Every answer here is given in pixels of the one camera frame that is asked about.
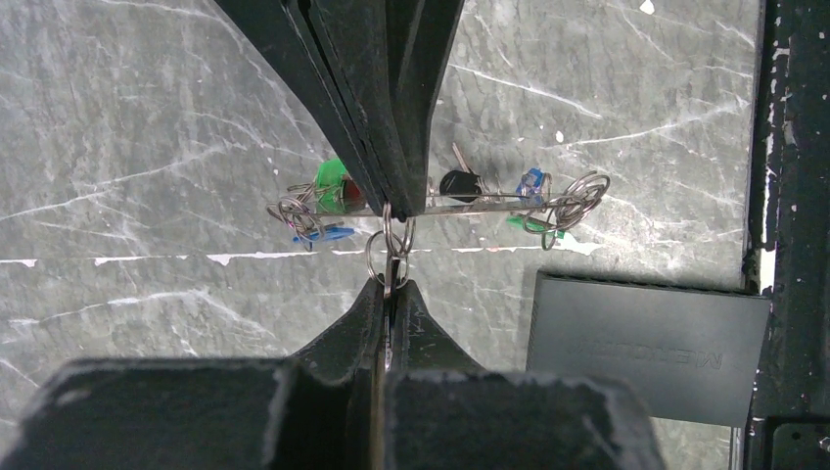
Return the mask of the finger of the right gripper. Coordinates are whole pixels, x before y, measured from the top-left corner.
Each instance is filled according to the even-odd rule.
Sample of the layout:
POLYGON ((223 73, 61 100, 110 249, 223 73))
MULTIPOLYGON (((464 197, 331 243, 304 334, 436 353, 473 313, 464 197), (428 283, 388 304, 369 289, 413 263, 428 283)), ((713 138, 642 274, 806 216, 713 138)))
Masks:
POLYGON ((462 1, 386 3, 389 87, 396 136, 402 155, 392 177, 395 217, 425 209, 432 118, 462 1))

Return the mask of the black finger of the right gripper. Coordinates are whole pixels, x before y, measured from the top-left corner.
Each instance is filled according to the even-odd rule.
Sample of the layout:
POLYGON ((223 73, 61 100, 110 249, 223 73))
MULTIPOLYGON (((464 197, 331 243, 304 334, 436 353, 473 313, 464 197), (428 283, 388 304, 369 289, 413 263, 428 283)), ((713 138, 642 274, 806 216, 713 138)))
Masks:
POLYGON ((368 207, 380 215, 388 197, 367 128, 330 35, 312 1, 219 1, 217 5, 307 108, 368 207))

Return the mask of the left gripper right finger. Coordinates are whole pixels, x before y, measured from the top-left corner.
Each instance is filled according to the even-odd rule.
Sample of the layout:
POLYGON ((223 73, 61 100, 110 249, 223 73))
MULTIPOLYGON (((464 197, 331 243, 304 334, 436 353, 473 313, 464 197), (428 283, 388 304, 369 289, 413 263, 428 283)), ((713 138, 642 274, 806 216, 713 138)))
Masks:
POLYGON ((480 367, 415 283, 392 298, 386 469, 661 469, 651 419, 624 382, 480 367))

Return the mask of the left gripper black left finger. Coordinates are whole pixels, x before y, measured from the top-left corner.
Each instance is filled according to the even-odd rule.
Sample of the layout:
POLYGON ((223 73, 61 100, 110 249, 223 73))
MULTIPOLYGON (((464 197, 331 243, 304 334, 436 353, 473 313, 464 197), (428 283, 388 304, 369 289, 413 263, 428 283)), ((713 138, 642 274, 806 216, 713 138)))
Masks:
POLYGON ((24 411, 5 469, 368 469, 382 287, 287 357, 86 358, 24 411))

